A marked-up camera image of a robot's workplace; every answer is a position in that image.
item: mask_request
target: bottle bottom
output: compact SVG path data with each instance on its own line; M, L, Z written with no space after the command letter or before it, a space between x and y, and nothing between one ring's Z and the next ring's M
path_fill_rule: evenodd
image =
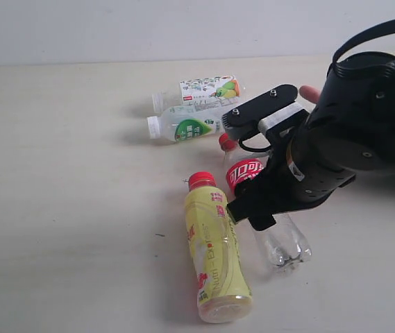
M250 313L253 304L249 297L222 296L207 301L199 307L202 321L222 324L235 321Z

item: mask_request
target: fruit illustration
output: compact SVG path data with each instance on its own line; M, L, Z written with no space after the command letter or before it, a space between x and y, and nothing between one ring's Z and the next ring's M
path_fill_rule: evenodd
M236 80L228 81L220 88L217 88L215 93L211 94L211 96L224 97L226 99L231 99L239 95L239 84Z

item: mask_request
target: table surface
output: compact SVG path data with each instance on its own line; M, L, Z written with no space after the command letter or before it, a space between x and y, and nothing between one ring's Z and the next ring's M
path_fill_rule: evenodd
M222 183L223 154L215 136L148 137L151 93L180 79L235 73L249 99L321 87L329 60L0 67L0 332L395 332L395 176L362 177L292 214L313 257L286 277L267 274L239 224L254 309L209 325L183 180L208 170Z

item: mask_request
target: clear plastic bottle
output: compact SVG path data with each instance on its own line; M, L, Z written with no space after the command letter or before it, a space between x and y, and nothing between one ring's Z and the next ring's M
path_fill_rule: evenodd
M234 106L228 100L215 101L204 106L173 106L165 110L159 117L148 117L146 120L150 138L164 137L169 141L179 142L223 132L221 118Z
M152 94L153 108L156 114L161 114L171 106L205 105L225 99L229 99L235 108L244 90L234 75L184 80L163 92Z
M225 193L211 173L189 179L185 199L188 244L196 269L199 316L207 323L245 317L252 308L251 290L242 274L234 225Z
M234 193L235 186L248 178L256 177L263 170L261 158L268 153L250 153L239 147L224 133L219 138L220 147L225 151L224 170L226 181ZM276 224L257 231L253 229L258 248L266 263L273 268L283 268L311 258L311 248L302 232L287 213L274 215Z

